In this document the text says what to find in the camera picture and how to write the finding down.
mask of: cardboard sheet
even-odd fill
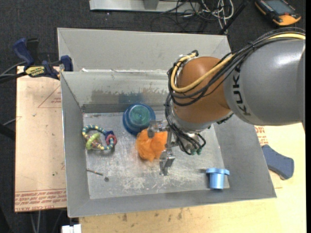
[[[66,208],[60,81],[17,79],[15,212]]]

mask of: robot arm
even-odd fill
[[[305,44],[303,32],[286,28],[222,60],[193,57],[178,75],[172,72],[172,117],[185,132],[201,131],[230,113],[253,125],[305,127]]]

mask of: small screw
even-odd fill
[[[94,171],[94,170],[92,170],[92,169],[87,168],[86,170],[87,170],[87,171],[89,171],[89,172],[96,173],[96,174],[98,174],[98,175],[102,175],[102,176],[104,176],[104,174],[103,174],[103,173],[99,173],[99,172]]]

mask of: clamp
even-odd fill
[[[33,46],[33,53],[36,55],[36,47],[38,45],[38,41],[34,41],[33,39],[30,41],[26,41],[25,38],[21,38],[13,45],[13,51],[15,54],[25,61],[24,66],[24,75],[29,75],[32,78],[37,77],[49,77],[53,79],[60,79],[60,71],[73,71],[73,64],[71,58],[68,55],[61,56],[59,61],[49,63],[48,61],[42,61],[41,65],[35,65],[35,59],[37,60],[37,56],[33,57],[30,51],[27,49],[27,43],[31,42]],[[54,65],[62,64],[63,67],[60,71],[57,71],[53,68]]]

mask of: blue bowl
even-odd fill
[[[123,125],[132,135],[137,135],[149,127],[150,120],[155,120],[153,109],[143,103],[134,103],[123,113]]]

